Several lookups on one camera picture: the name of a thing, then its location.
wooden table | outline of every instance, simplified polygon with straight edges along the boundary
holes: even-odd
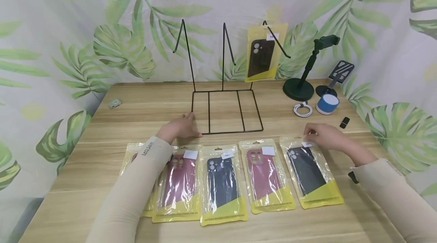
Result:
[[[311,83],[314,87],[327,84],[325,80],[311,80]],[[280,136],[302,134],[308,122],[338,127],[347,116],[351,121],[343,132],[364,143],[377,156],[388,156],[344,96],[339,96],[340,105],[330,116],[314,109],[310,117],[301,118],[293,113],[296,102],[282,93],[282,84],[283,81],[262,81],[253,85],[264,131],[215,134],[191,143],[223,145],[273,138],[278,145]],[[196,87],[219,90],[221,83],[199,83]],[[241,82],[225,83],[225,89],[247,87],[248,84]],[[144,142],[162,124],[189,112],[192,90],[192,83],[112,86],[20,242],[84,242],[101,203],[117,180],[127,143]],[[252,94],[239,95],[247,129],[259,128]],[[123,104],[111,110],[107,104],[115,98]],[[210,99],[212,131],[242,128],[236,93],[212,93]],[[315,106],[318,99],[314,94],[310,105]],[[207,131],[206,93],[196,94],[195,112],[199,129]],[[298,204],[294,211],[250,214],[247,222],[207,227],[201,227],[199,222],[153,224],[150,218],[141,218],[137,242],[403,242],[381,209],[347,176],[351,160],[337,151],[326,151],[325,157],[345,205],[303,210]]]

beige sleeve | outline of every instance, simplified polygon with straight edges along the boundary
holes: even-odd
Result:
[[[151,137],[107,195],[86,243],[133,243],[139,218],[173,148]]]
[[[387,159],[356,167],[354,174],[407,243],[437,242],[437,212]]]

red phone case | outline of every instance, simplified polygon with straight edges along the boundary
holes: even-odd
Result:
[[[273,156],[263,155],[261,149],[249,150],[246,155],[255,199],[258,200],[279,189],[281,183]]]
[[[162,206],[190,200],[195,189],[196,160],[184,159],[184,155],[175,155],[167,163],[167,179]]]

plastic bag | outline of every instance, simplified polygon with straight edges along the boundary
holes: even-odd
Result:
[[[274,79],[282,51],[271,35],[270,27],[280,44],[284,43],[288,24],[253,25],[247,31],[247,67],[245,82]]]
[[[200,219],[198,154],[201,145],[173,146],[161,173],[152,222]]]
[[[134,161],[134,159],[137,156],[138,150],[143,146],[144,142],[132,142],[127,144],[126,148],[126,154],[124,154],[123,159],[123,165],[121,165],[121,170],[119,176],[121,176],[124,173],[124,170],[130,165],[131,162]],[[154,210],[155,210],[155,202],[156,202],[156,188],[157,188],[157,182],[159,180],[156,180],[155,185],[153,185],[152,193],[149,196],[149,199],[147,200],[146,207],[144,208],[142,216],[145,217],[153,217]]]
[[[304,209],[343,204],[344,199],[320,148],[302,137],[279,140],[299,202]]]
[[[202,148],[201,226],[248,219],[239,166],[237,145]]]
[[[259,214],[295,209],[296,203],[274,140],[247,140],[239,142],[239,148],[251,211]]]

sticker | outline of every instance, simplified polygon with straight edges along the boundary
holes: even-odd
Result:
[[[263,151],[263,155],[274,156],[274,148],[271,146],[263,146],[261,150]]]
[[[184,159],[197,159],[199,151],[185,150]]]
[[[275,33],[274,36],[276,36],[276,39],[279,39],[279,33]],[[267,40],[267,41],[272,41],[272,40],[274,40],[274,37],[273,37],[272,33],[270,33],[270,32],[267,33],[267,38],[266,38],[266,40]]]
[[[233,157],[234,157],[233,151],[225,152],[222,154],[222,159],[228,159],[228,158],[233,158]]]
[[[303,147],[313,147],[313,143],[311,142],[302,142]]]

